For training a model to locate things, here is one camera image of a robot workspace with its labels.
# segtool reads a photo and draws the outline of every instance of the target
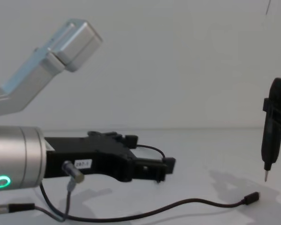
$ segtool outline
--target black mount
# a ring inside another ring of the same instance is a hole
[[[277,161],[281,144],[281,78],[274,79],[269,97],[264,99],[263,111],[266,112],[266,121],[261,153],[268,171]]]
[[[165,181],[172,174],[175,159],[161,160],[137,158],[130,149],[137,147],[138,137],[122,136],[116,132],[88,132],[87,137],[46,137],[55,151],[46,152],[45,178],[67,176],[61,169],[64,161],[80,163],[83,174],[104,174],[121,182],[132,179]]]

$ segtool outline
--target white table surface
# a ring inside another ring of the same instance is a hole
[[[89,218],[122,217],[147,212],[175,201],[198,197],[235,203],[254,191],[261,200],[237,209],[220,209],[199,203],[179,206],[164,213],[118,225],[281,225],[281,152],[264,183],[260,148],[261,129],[197,129],[121,131],[139,136],[140,144],[162,149],[175,157],[176,167],[166,182],[134,180],[120,183],[104,175],[89,175],[72,195],[70,214]],[[47,136],[84,136],[84,132],[50,132]],[[158,153],[138,149],[139,157],[158,158]],[[47,194],[62,210],[68,178],[46,179]],[[28,203],[46,207],[39,188],[1,191],[0,203]],[[0,215],[0,224],[59,224],[41,212]],[[66,221],[69,225],[84,225]]]

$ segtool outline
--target cylindrical robot wrist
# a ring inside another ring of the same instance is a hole
[[[0,190],[32,188],[46,169],[46,145],[37,127],[0,126]]]

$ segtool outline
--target green led ring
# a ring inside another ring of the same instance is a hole
[[[4,184],[4,185],[0,185],[0,188],[7,187],[11,183],[11,179],[9,177],[7,177],[7,176],[0,176],[0,181],[1,180],[6,180],[7,183]]]

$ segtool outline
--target black cable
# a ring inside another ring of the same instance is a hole
[[[55,208],[53,206],[53,204],[51,203],[51,201],[48,199],[48,196],[46,195],[45,189],[43,187],[43,184],[40,184],[40,189],[41,189],[41,193],[47,203],[47,205],[49,206],[49,208],[57,215],[59,216],[64,216],[64,214],[62,212],[60,212],[57,208]],[[199,199],[199,198],[190,198],[190,199],[184,199],[178,202],[175,202],[173,204],[167,205],[165,207],[162,207],[160,209],[157,210],[153,210],[150,212],[146,212],[146,213],[142,213],[142,214],[138,214],[138,215],[133,215],[133,216],[128,216],[128,217],[118,217],[118,218],[84,218],[84,217],[74,217],[71,215],[68,215],[68,219],[70,220],[74,220],[74,221],[79,221],[79,222],[89,222],[89,223],[114,223],[114,222],[123,222],[123,221],[130,221],[130,220],[135,220],[135,219],[141,219],[141,218],[145,218],[145,217],[149,217],[161,212],[164,212],[166,210],[172,209],[174,207],[177,207],[179,205],[183,205],[183,204],[187,204],[187,203],[203,203],[203,204],[207,204],[207,205],[212,205],[215,207],[220,207],[220,208],[234,208],[243,204],[251,204],[253,202],[256,202],[259,200],[259,193],[255,192],[252,193],[250,195],[247,195],[246,197],[244,197],[244,199],[242,199],[240,202],[237,202],[235,204],[220,204],[220,203],[215,203],[215,202],[211,202],[208,200],[204,200],[204,199]]]
[[[0,214],[22,212],[22,211],[29,211],[29,210],[38,210],[38,211],[45,213],[52,219],[62,223],[68,218],[68,213],[69,213],[69,208],[70,208],[70,197],[71,197],[71,192],[68,191],[67,197],[66,197],[65,213],[62,213],[61,217],[56,216],[55,214],[53,214],[39,206],[36,206],[34,203],[0,205]]]
[[[136,147],[153,149],[153,150],[159,152],[162,155],[162,157],[165,158],[165,154],[163,153],[163,151],[161,151],[160,149],[157,149],[155,147],[152,147],[152,146],[149,146],[149,145],[142,145],[142,144],[138,144],[138,145],[136,145]]]

